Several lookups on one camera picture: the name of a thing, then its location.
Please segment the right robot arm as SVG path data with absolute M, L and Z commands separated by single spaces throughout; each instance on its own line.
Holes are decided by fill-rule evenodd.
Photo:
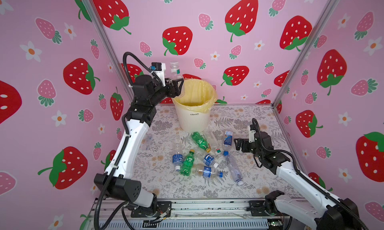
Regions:
M 350 199 L 342 200 L 321 187 L 299 170 L 292 153 L 275 150 L 269 135 L 261 131 L 256 119 L 248 126 L 248 139 L 235 139 L 236 149 L 251 153 L 258 168 L 265 168 L 285 180 L 308 202 L 291 199 L 281 191 L 265 197 L 267 214 L 286 214 L 313 230 L 366 230 L 359 217 L 357 205 Z

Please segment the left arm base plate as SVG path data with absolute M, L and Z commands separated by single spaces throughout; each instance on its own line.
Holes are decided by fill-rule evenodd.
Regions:
M 138 207 L 131 211 L 131 218 L 165 218 L 171 216 L 172 202 L 160 201 L 150 207 Z

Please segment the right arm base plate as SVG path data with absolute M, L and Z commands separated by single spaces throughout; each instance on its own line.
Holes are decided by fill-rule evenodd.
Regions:
M 253 200 L 249 201 L 247 212 L 251 212 L 253 217 L 283 217 L 284 214 L 278 211 L 273 200 Z

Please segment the square clear bottle green label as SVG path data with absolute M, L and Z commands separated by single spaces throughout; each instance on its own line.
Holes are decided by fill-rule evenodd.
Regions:
M 183 79 L 183 76 L 180 72 L 179 62 L 177 61 L 170 62 L 170 71 L 171 71 L 172 80 Z

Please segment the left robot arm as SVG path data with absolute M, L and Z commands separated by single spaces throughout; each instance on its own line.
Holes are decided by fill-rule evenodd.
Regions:
M 149 74 L 138 76 L 132 80 L 128 71 L 127 57 L 136 60 Z M 140 181 L 132 179 L 134 164 L 140 150 L 142 140 L 146 136 L 157 113 L 156 106 L 164 99 L 175 98 L 182 94 L 184 79 L 165 77 L 166 65 L 153 62 L 147 67 L 133 53 L 125 52 L 123 67 L 129 77 L 129 86 L 133 90 L 133 100 L 128 111 L 122 116 L 124 134 L 119 143 L 116 155 L 103 174 L 96 174 L 95 185 L 101 193 L 94 213 L 94 228 L 104 230 L 108 227 L 118 211 L 126 207 L 143 209 L 148 215 L 158 211 L 156 194 L 143 190 Z M 103 225 L 100 225 L 100 212 L 105 197 L 121 200 L 122 203 L 113 211 Z

